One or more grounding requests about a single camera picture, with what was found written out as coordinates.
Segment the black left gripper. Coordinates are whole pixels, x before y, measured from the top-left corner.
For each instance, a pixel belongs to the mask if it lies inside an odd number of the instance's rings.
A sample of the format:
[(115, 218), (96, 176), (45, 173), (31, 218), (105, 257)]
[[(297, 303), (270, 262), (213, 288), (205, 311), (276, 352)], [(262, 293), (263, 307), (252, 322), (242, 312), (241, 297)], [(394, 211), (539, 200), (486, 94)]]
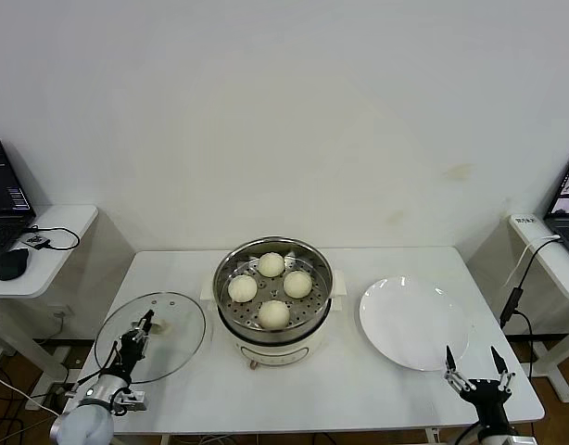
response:
[(145, 315), (133, 323), (133, 329), (120, 338), (120, 368), (131, 372), (135, 365), (143, 359), (148, 335), (152, 327), (155, 312), (148, 310)]

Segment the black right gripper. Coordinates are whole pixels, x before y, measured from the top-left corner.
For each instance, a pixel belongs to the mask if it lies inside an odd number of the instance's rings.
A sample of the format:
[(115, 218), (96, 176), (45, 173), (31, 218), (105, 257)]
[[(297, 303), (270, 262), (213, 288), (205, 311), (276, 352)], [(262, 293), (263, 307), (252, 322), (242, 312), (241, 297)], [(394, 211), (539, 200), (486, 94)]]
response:
[(479, 424), (483, 428), (508, 429), (510, 427), (504, 403), (511, 397), (511, 382), (515, 373), (510, 372), (503, 357), (490, 347), (493, 362), (499, 374), (498, 380), (468, 380), (458, 370), (449, 345), (446, 346), (446, 371), (444, 378), (459, 392), (460, 397), (475, 408)]

